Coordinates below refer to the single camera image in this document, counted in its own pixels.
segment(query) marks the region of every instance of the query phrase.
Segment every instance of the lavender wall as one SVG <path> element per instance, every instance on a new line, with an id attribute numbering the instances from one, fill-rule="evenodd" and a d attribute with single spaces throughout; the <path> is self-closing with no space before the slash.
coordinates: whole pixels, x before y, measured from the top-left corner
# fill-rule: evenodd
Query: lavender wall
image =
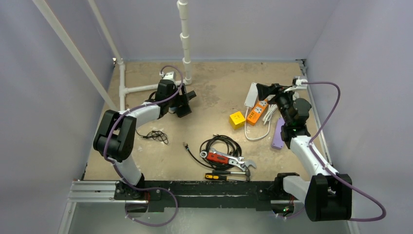
<path id="1" fill-rule="evenodd" d="M 107 86 L 112 55 L 76 2 L 49 3 Z M 32 1 L 0 1 L 0 21 L 0 233 L 54 234 L 103 100 Z"/>
<path id="2" fill-rule="evenodd" d="M 303 59 L 338 0 L 189 0 L 191 56 L 201 60 Z M 182 59 L 176 0 L 99 0 L 123 58 Z"/>
<path id="3" fill-rule="evenodd" d="M 413 2 L 342 0 L 308 57 L 311 81 L 336 82 L 342 99 L 325 134 L 335 166 L 383 202 L 387 217 L 361 233 L 411 233 Z M 321 120 L 336 98 L 312 87 Z M 354 216 L 380 209 L 354 195 Z"/>

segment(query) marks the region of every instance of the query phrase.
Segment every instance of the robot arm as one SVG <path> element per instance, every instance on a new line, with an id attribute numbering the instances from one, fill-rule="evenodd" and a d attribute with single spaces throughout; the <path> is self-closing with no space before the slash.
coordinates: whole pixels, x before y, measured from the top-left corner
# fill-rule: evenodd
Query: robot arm
<path id="1" fill-rule="evenodd" d="M 172 80 L 162 79 L 158 84 L 154 99 L 151 99 L 150 97 L 143 103 L 143 105 L 164 100 L 175 93 L 176 89 L 177 87 Z M 175 96 L 170 101 L 158 105 L 148 105 L 144 108 L 132 111 L 121 120 L 120 124 L 118 124 L 119 133 L 118 135 L 112 135 L 109 141 L 107 155 L 108 158 L 116 164 L 121 175 L 123 175 L 123 178 L 121 178 L 122 182 L 125 182 L 126 179 L 130 184 L 136 187 L 143 186 L 142 183 L 145 178 L 131 157 L 135 129 L 145 123 L 163 117 L 170 108 L 175 111 L 178 117 L 183 117 L 191 113 L 189 100 L 196 97 L 196 94 L 194 91 L 187 93 L 185 85 L 183 85 L 181 93 L 182 94 Z M 105 112 L 93 141 L 93 148 L 99 151 L 102 156 L 110 129 L 120 115 L 125 112 L 126 111 L 116 112 L 112 110 Z"/>
<path id="2" fill-rule="evenodd" d="M 309 118 L 311 104 L 303 98 L 292 99 L 294 90 L 305 89 L 306 82 L 307 80 L 301 77 L 295 77 L 292 86 L 257 84 L 259 100 L 275 95 L 269 104 L 278 106 L 285 121 L 281 130 L 282 140 L 297 155 L 307 173 L 312 176 L 311 181 L 308 182 L 296 173 L 280 173 L 274 181 L 275 192 L 291 194 L 304 203 L 307 216 L 312 221 L 349 219 L 352 190 L 333 178 L 324 168 L 328 167 L 330 171 L 350 184 L 352 181 L 347 174 L 339 174 L 310 141 L 306 121 Z"/>

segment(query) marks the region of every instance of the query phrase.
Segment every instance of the white power cord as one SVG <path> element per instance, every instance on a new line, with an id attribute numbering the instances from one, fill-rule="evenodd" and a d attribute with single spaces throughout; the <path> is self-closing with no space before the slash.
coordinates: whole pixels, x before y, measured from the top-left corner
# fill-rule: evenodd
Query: white power cord
<path id="1" fill-rule="evenodd" d="M 248 110 L 249 110 L 249 107 L 246 108 L 245 118 L 246 118 L 247 115 L 248 115 Z M 268 135 L 268 133 L 270 132 L 271 122 L 268 123 L 268 131 L 267 131 L 267 133 L 266 133 L 264 136 L 261 136 L 261 137 L 258 137 L 258 138 L 249 138 L 249 137 L 248 137 L 248 135 L 246 134 L 246 125 L 247 125 L 247 123 L 244 124 L 244 134 L 245 134 L 245 138 L 246 138 L 247 140 L 250 140 L 250 141 L 256 141 L 256 140 L 261 140 L 261 139 L 263 139 L 264 137 L 266 137 L 266 136 Z"/>
<path id="2" fill-rule="evenodd" d="M 267 97 L 267 100 L 271 100 L 274 96 L 275 96 L 275 95 L 269 95 L 269 96 Z M 293 95 L 293 100 L 296 100 L 296 99 L 299 98 L 299 97 L 300 97 L 299 94 L 298 94 L 297 92 L 295 92 L 294 95 Z M 269 105 L 268 111 L 267 111 L 267 113 L 266 113 L 266 114 L 264 115 L 264 117 L 263 117 L 264 125 L 265 125 L 266 123 L 268 123 L 268 130 L 267 130 L 267 133 L 266 133 L 265 135 L 260 136 L 260 137 L 258 137 L 258 138 L 249 138 L 248 135 L 247 135 L 247 133 L 246 133 L 246 125 L 247 125 L 247 123 L 245 123 L 245 124 L 244 124 L 244 134 L 245 134 L 245 138 L 246 138 L 247 140 L 250 140 L 250 141 L 258 141 L 258 140 L 261 140 L 261 139 L 263 139 L 264 137 L 266 137 L 266 136 L 268 135 L 268 133 L 270 132 L 271 119 L 272 119 L 272 116 L 274 115 L 274 112 L 276 111 L 276 109 L 277 109 L 277 105 L 276 105 L 276 104 Z M 248 110 L 249 110 L 249 107 L 246 108 L 245 119 L 246 119 L 246 117 L 248 116 Z"/>
<path id="3" fill-rule="evenodd" d="M 247 135 L 247 133 L 246 133 L 246 125 L 247 125 L 247 123 L 245 123 L 245 124 L 244 124 L 244 134 L 245 134 L 245 138 L 246 138 L 247 140 L 250 140 L 250 141 L 257 141 L 257 140 L 261 140 L 261 139 L 263 139 L 264 137 L 266 137 L 266 136 L 268 135 L 268 133 L 270 132 L 271 119 L 272 119 L 272 116 L 273 116 L 273 114 L 274 114 L 274 112 L 275 112 L 276 109 L 277 109 L 277 105 L 270 105 L 270 106 L 268 107 L 267 113 L 265 114 L 265 116 L 264 116 L 264 118 L 263 118 L 264 125 L 268 122 L 268 130 L 267 130 L 267 133 L 266 133 L 265 135 L 260 136 L 260 137 L 258 137 L 258 138 L 249 138 L 248 135 Z M 248 116 L 248 110 L 249 110 L 249 108 L 247 107 L 247 108 L 246 108 L 246 113 L 245 113 L 245 118 Z"/>

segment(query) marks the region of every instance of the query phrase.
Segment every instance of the screwdriver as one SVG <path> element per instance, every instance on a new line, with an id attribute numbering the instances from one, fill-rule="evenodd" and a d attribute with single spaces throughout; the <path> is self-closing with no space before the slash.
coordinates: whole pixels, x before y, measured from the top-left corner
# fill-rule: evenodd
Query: screwdriver
<path id="1" fill-rule="evenodd" d="M 217 170 L 213 170 L 212 171 L 213 174 L 215 175 L 227 175 L 227 174 L 241 174 L 241 175 L 246 175 L 246 180 L 250 181 L 250 176 L 251 176 L 251 172 L 249 170 L 247 170 L 246 172 L 229 172 L 229 171 L 217 171 Z"/>
<path id="2" fill-rule="evenodd" d="M 214 173 L 205 173 L 205 179 L 208 179 L 208 180 L 223 180 L 223 181 L 228 181 L 228 180 L 245 181 L 245 180 L 242 180 L 242 179 L 227 178 L 224 175 L 216 175 Z"/>

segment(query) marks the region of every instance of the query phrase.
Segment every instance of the stained floor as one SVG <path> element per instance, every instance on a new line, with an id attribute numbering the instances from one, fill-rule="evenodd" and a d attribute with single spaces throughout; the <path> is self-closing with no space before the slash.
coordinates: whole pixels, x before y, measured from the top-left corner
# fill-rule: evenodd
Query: stained floor
<path id="1" fill-rule="evenodd" d="M 159 69 L 167 64 L 178 66 L 180 62 L 129 62 L 126 67 L 126 86 L 135 87 L 159 82 Z M 194 62 L 193 82 L 187 91 L 195 90 L 197 97 L 190 101 L 192 113 L 178 118 L 166 114 L 159 120 L 140 127 L 138 132 L 146 135 L 151 130 L 162 130 L 168 135 L 169 144 L 135 137 L 132 157 L 147 180 L 203 180 L 210 169 L 199 165 L 183 147 L 186 142 L 195 156 L 199 157 L 200 144 L 213 137 L 213 134 L 227 135 L 237 141 L 246 159 L 251 159 L 257 168 L 251 169 L 252 180 L 273 180 L 277 173 L 296 172 L 305 180 L 309 176 L 298 158 L 284 146 L 281 150 L 270 147 L 274 129 L 280 113 L 272 118 L 272 127 L 266 138 L 250 142 L 244 137 L 244 129 L 233 130 L 228 123 L 229 115 L 241 111 L 245 113 L 245 97 L 252 82 L 289 85 L 294 76 L 301 75 L 297 63 L 268 62 Z M 119 103 L 119 72 L 115 68 L 109 88 L 109 95 Z M 127 95 L 126 105 L 134 107 L 148 99 L 153 91 L 131 93 Z M 306 91 L 299 91 L 300 97 L 309 100 Z M 309 132 L 317 131 L 314 115 L 310 112 L 307 122 Z M 267 131 L 261 120 L 256 126 L 249 126 L 249 137 L 258 137 Z M 320 143 L 316 145 L 322 152 Z M 224 150 L 224 145 L 214 148 Z M 117 180 L 119 179 L 110 163 L 106 162 L 96 151 L 91 150 L 85 179 Z"/>

